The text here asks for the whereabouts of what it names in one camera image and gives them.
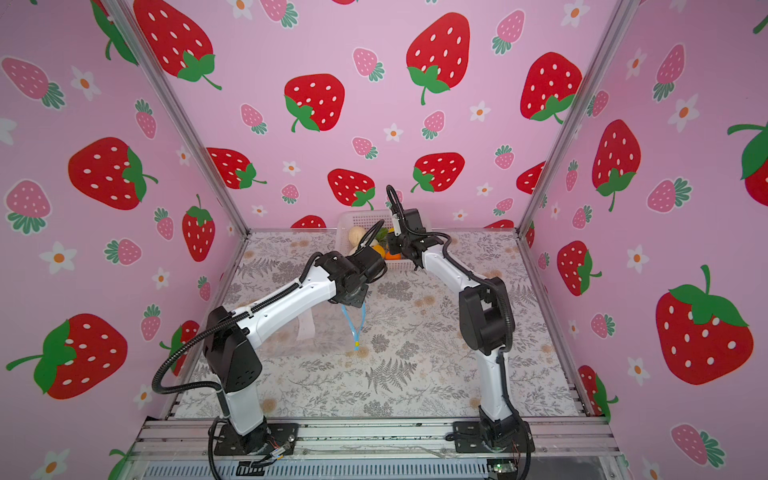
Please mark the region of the white plastic basket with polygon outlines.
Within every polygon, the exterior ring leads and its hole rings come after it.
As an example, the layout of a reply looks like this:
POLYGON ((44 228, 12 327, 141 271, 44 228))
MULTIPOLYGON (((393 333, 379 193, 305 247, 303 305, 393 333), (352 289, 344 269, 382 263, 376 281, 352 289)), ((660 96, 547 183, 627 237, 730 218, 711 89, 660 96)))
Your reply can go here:
POLYGON ((391 212, 386 209, 343 213, 337 225, 335 250, 353 254, 363 235, 379 221, 383 224, 375 231, 370 246, 383 257, 390 272, 412 271, 414 264, 402 253, 395 254, 390 248, 387 235, 394 231, 394 223, 391 212))

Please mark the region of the clear zip top bag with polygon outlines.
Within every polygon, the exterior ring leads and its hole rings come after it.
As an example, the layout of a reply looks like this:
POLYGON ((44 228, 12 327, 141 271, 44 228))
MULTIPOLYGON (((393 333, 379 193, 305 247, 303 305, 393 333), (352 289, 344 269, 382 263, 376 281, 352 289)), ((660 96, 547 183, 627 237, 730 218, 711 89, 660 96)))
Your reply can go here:
POLYGON ((266 358, 362 353, 366 305, 321 303, 281 326, 258 348, 266 358))

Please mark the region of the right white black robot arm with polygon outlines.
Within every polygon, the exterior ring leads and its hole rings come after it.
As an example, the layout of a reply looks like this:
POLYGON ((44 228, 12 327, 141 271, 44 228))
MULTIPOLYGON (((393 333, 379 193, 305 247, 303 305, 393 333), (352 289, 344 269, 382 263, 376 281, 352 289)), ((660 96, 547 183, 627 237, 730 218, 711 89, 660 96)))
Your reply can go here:
POLYGON ((481 381, 480 437, 492 450, 507 448, 522 430, 506 379, 505 353, 515 330, 507 287, 500 278, 482 278, 451 256, 452 237, 427 231, 416 209, 391 205, 390 211, 394 231, 388 241, 416 268, 457 294, 459 330, 476 354, 481 381))

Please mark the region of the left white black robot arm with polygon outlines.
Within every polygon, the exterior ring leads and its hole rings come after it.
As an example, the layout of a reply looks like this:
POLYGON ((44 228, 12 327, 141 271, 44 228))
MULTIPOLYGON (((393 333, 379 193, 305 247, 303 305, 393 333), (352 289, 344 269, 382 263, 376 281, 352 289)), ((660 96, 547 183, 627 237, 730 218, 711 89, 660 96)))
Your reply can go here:
POLYGON ((273 294, 232 311, 223 307, 211 311, 208 327, 174 351, 158 368, 152 390, 171 395, 211 389, 217 395, 224 419, 237 434, 251 434, 266 424, 256 386, 262 371, 257 349, 284 325, 318 304, 362 307, 369 285, 386 271, 384 258, 369 246, 359 248, 351 256, 337 251, 313 253, 301 275, 273 294), (199 343, 217 379, 163 385, 170 367, 199 343))

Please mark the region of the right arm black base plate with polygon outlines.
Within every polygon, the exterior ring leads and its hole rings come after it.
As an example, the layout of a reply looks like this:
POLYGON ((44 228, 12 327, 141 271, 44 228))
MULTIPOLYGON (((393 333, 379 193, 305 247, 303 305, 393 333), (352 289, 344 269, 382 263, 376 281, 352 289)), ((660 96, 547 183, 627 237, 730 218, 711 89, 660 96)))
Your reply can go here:
POLYGON ((536 451, 526 422, 456 421, 445 435, 457 453, 533 453, 536 451))

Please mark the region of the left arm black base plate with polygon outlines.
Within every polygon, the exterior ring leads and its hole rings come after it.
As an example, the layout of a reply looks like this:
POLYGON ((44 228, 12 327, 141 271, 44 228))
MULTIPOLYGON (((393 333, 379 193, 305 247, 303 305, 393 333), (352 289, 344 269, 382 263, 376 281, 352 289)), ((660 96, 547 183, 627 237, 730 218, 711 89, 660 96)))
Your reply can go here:
POLYGON ((298 433, 298 423, 264 422, 252 432, 241 435, 229 421, 225 421, 214 434, 213 453, 218 456, 292 455, 298 433))

